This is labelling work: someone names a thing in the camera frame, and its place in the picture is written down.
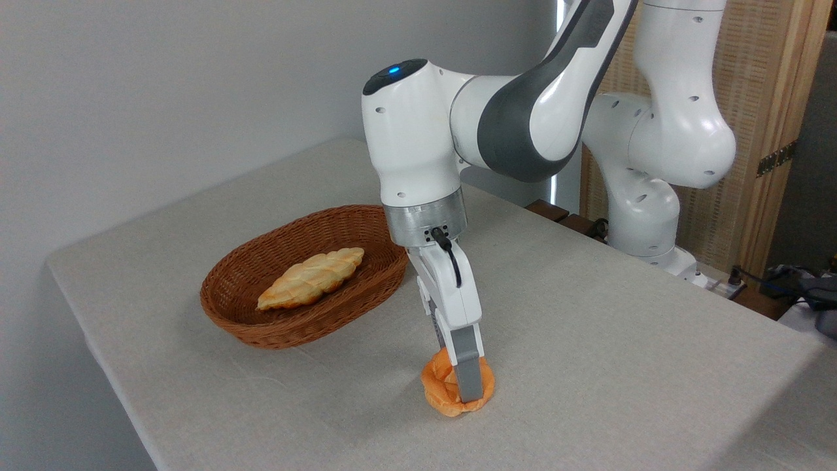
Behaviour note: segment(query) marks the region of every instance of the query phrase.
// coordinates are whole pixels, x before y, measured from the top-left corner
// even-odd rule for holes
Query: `metal hinge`
[[[759,160],[757,176],[761,177],[770,173],[774,168],[780,167],[782,164],[792,159],[793,155],[796,154],[796,142],[797,141],[793,141],[787,146]]]

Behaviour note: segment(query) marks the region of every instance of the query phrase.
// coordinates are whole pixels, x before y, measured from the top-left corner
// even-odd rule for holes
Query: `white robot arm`
[[[533,182],[557,173],[638,0],[575,2],[545,59],[517,76],[407,60],[376,73],[363,125],[393,241],[407,247],[463,402],[482,397],[479,297],[456,242],[467,225],[457,160]]]
[[[675,246],[680,202],[669,184],[707,188],[732,166],[735,136],[712,89],[726,0],[644,0],[634,62],[651,97],[597,96],[583,131],[608,190],[608,243],[698,285]]]

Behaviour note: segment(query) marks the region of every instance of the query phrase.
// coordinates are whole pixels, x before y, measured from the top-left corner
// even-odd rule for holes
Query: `braided bread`
[[[320,253],[297,263],[259,296],[256,309],[292,309],[316,303],[350,278],[362,259],[363,249],[354,247]]]

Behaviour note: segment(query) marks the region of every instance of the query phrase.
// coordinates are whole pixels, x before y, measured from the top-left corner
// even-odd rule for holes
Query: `gray tablecloth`
[[[461,245],[496,393],[442,417],[414,273],[299,348],[217,328],[201,281],[302,215],[377,204],[363,143],[329,142],[54,253],[49,266],[160,469],[835,469],[837,354],[465,187]]]

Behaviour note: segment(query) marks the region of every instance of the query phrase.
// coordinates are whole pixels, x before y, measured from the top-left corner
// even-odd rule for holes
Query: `brown wicker basket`
[[[259,295],[291,265],[318,253],[361,247],[363,261],[342,287],[311,306],[256,310]],[[231,251],[201,286],[203,310],[221,329],[263,349],[284,349],[330,334],[398,289],[407,253],[389,239],[383,208],[353,204],[299,218]]]

